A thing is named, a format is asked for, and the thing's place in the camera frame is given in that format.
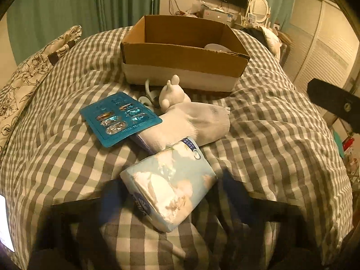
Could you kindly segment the lit smartphone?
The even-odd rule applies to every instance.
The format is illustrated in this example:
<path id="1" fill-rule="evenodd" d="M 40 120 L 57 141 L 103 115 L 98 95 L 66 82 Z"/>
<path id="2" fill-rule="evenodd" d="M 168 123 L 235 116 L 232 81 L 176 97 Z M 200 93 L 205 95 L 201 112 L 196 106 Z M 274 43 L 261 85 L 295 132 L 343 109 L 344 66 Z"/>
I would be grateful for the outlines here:
<path id="1" fill-rule="evenodd" d="M 7 220 L 6 201 L 4 196 L 0 197 L 0 240 L 1 243 L 11 252 L 15 251 L 12 238 L 10 236 L 10 229 Z"/>

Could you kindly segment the teal blister card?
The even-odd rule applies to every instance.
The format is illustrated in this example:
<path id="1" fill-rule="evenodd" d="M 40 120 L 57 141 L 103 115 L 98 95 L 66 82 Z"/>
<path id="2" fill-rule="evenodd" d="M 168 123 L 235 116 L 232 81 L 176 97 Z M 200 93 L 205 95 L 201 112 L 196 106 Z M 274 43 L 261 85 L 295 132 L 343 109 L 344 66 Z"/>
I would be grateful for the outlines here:
<path id="1" fill-rule="evenodd" d="M 154 112 L 124 92 L 90 104 L 80 109 L 80 114 L 105 148 L 162 123 Z"/>

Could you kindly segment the blue tissue pack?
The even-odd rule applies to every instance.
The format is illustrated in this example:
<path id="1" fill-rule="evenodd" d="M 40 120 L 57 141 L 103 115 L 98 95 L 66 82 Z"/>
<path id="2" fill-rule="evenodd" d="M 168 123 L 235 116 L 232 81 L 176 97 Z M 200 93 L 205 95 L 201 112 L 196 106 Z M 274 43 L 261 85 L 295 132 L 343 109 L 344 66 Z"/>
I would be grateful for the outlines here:
<path id="1" fill-rule="evenodd" d="M 187 137 L 121 172 L 140 211 L 160 232 L 172 232 L 217 181 L 194 139 Z"/>

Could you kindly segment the green curtain left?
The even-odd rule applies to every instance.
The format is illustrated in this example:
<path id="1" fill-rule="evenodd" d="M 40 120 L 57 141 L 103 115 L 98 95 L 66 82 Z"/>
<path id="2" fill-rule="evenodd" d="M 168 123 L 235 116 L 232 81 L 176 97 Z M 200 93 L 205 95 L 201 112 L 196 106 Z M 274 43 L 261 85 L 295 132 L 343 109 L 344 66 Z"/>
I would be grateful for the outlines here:
<path id="1" fill-rule="evenodd" d="M 7 11 L 7 28 L 20 64 L 72 26 L 82 26 L 85 38 L 157 13 L 159 0 L 15 0 Z"/>

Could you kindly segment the white louvered wardrobe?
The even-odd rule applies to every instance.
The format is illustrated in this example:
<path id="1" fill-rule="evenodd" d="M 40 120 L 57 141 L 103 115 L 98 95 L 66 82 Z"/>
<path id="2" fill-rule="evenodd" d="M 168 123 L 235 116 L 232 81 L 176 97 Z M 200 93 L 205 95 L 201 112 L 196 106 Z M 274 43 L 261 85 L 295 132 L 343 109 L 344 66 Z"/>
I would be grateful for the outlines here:
<path id="1" fill-rule="evenodd" d="M 286 34 L 292 44 L 283 70 L 299 91 L 304 93 L 314 78 L 345 85 L 359 40 L 334 2 L 295 0 Z"/>

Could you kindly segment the grey checkered duvet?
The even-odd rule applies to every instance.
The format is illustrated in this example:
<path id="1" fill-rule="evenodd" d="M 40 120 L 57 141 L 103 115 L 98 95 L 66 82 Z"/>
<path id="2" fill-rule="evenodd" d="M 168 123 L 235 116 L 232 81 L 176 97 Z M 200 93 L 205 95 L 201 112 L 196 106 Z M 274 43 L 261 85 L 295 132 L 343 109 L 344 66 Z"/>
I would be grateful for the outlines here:
<path id="1" fill-rule="evenodd" d="M 85 198 L 146 157 L 130 139 L 104 148 L 79 112 L 119 91 L 137 97 L 120 67 L 127 32 L 124 27 L 77 42 L 39 85 L 10 136 L 1 159 L 1 194 L 14 245 L 9 256 L 21 269 L 45 207 Z M 229 133 L 202 153 L 217 175 L 228 169 L 249 191 L 300 205 L 328 264 L 352 229 L 351 185 L 338 147 L 270 52 L 253 37 L 236 35 L 250 61 L 232 93 L 193 96 L 231 110 Z M 104 228 L 123 269 L 232 269 L 230 251 L 240 248 L 245 233 L 220 186 L 171 233 L 155 231 L 132 198 Z"/>

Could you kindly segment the brown cardboard box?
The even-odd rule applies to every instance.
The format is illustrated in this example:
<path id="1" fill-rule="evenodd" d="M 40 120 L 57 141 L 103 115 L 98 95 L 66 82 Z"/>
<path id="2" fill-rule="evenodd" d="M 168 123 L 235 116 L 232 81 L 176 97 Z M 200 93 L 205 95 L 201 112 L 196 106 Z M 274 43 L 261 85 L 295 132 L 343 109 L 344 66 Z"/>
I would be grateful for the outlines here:
<path id="1" fill-rule="evenodd" d="M 216 43 L 230 49 L 204 49 Z M 121 42 L 122 69 L 130 84 L 162 87 L 173 75 L 191 90 L 229 93 L 250 55 L 226 24 L 188 16 L 145 15 Z"/>

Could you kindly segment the white sock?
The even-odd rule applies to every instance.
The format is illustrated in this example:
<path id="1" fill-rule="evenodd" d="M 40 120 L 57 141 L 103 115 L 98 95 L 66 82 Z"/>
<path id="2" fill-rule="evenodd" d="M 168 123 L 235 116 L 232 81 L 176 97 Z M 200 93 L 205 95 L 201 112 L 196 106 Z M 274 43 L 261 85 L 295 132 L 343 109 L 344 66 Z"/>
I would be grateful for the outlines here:
<path id="1" fill-rule="evenodd" d="M 171 106 L 161 115 L 162 123 L 132 135 L 131 139 L 151 155 L 186 137 L 191 137 L 198 146 L 204 146 L 229 132 L 229 118 L 229 107 L 184 102 Z"/>

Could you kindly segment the chair with jackets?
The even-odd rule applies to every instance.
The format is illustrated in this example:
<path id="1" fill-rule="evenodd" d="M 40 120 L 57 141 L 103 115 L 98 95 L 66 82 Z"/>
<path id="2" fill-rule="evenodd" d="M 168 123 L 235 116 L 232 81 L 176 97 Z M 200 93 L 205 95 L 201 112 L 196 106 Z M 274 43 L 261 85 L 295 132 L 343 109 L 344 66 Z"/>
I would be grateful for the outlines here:
<path id="1" fill-rule="evenodd" d="M 281 41 L 278 35 L 263 25 L 247 26 L 242 31 L 257 39 L 272 53 L 280 66 L 284 66 L 289 56 L 290 46 Z"/>

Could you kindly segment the white rabbit figurine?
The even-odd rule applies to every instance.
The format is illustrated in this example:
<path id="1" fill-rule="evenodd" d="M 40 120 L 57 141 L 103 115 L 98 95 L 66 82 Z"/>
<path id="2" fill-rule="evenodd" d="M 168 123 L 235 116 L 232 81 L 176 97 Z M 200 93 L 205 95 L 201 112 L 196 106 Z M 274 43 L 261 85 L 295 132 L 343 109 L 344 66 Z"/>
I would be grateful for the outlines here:
<path id="1" fill-rule="evenodd" d="M 183 102 L 191 102 L 189 96 L 179 85 L 180 79 L 178 75 L 173 75 L 170 80 L 160 92 L 159 105 L 163 113 L 165 113 L 171 106 Z"/>

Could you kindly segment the floral patterned pillow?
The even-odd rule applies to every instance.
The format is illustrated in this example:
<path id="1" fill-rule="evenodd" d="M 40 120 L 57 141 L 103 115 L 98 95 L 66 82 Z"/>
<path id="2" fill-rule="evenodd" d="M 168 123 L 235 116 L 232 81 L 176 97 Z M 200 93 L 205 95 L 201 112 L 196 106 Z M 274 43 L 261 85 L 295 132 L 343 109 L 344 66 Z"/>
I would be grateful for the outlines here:
<path id="1" fill-rule="evenodd" d="M 24 60 L 8 83 L 1 89 L 1 153 L 15 128 L 20 115 L 37 88 L 56 63 L 79 41 L 82 26 L 69 28 L 64 34 Z"/>

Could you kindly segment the white oval vanity mirror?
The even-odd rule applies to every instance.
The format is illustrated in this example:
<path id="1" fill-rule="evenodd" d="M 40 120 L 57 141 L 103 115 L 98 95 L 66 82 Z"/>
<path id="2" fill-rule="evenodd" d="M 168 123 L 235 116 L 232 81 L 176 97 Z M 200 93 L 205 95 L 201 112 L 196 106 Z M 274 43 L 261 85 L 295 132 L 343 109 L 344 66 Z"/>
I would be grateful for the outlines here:
<path id="1" fill-rule="evenodd" d="M 247 18 L 249 22 L 264 24 L 271 15 L 271 8 L 267 0 L 251 0 L 247 9 Z"/>

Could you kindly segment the clear plastic jar blue label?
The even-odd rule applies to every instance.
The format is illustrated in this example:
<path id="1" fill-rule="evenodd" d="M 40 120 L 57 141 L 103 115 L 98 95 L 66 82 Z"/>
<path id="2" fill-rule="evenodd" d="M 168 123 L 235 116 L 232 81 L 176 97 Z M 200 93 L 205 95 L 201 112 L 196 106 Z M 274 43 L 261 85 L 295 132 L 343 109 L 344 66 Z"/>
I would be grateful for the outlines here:
<path id="1" fill-rule="evenodd" d="M 216 43 L 209 43 L 204 47 L 205 50 L 217 51 L 217 52 L 230 52 L 231 50 L 225 46 Z"/>

